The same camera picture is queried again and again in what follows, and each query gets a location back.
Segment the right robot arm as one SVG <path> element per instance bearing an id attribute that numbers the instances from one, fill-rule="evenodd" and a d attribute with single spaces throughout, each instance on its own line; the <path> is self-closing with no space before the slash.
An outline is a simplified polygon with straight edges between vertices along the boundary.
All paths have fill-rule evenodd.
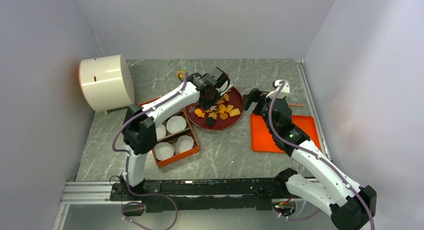
<path id="1" fill-rule="evenodd" d="M 275 177 L 275 191 L 280 197 L 299 196 L 326 213 L 337 229 L 361 229 L 367 223 L 375 228 L 377 193 L 361 186 L 339 170 L 292 119 L 284 94 L 257 88 L 243 96 L 243 109 L 256 103 L 253 114 L 260 116 L 275 146 L 312 173 L 319 184 L 287 168 Z"/>

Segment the black round cookie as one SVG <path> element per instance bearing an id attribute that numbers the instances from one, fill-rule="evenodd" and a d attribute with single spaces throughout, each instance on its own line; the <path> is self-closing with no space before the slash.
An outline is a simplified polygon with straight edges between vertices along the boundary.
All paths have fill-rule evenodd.
<path id="1" fill-rule="evenodd" d="M 208 117 L 205 121 L 208 127 L 213 127 L 215 125 L 216 120 L 213 117 Z"/>

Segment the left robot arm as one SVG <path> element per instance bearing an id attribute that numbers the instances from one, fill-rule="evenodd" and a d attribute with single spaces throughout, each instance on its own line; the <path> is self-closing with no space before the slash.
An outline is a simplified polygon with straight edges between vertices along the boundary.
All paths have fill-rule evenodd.
<path id="1" fill-rule="evenodd" d="M 178 77 L 181 84 L 174 90 L 141 107 L 137 104 L 128 107 L 120 130 L 126 154 L 121 183 L 124 195 L 131 200 L 145 194 L 145 163 L 158 141 L 156 128 L 191 104 L 208 110 L 233 87 L 229 76 L 218 67 L 203 75 L 180 73 Z"/>

